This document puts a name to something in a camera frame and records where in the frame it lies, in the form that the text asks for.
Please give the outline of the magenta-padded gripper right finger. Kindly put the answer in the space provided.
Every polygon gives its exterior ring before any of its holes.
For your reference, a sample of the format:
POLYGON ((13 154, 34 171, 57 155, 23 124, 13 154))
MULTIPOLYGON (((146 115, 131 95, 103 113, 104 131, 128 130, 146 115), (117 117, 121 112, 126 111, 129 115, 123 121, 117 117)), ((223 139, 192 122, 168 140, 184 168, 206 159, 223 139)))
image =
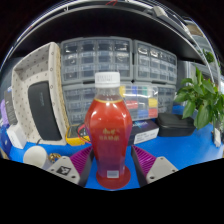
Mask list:
POLYGON ((178 171, 164 156, 155 157, 135 145, 131 146, 131 156, 140 186, 145 186, 178 171))

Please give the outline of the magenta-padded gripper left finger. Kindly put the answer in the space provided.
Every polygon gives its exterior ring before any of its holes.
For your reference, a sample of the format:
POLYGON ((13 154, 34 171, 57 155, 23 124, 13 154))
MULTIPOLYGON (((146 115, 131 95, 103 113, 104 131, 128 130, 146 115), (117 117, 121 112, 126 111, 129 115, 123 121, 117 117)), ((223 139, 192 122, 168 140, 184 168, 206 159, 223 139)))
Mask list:
POLYGON ((47 171, 84 187, 89 177, 93 158, 93 149, 89 146, 70 157, 62 156, 47 171))

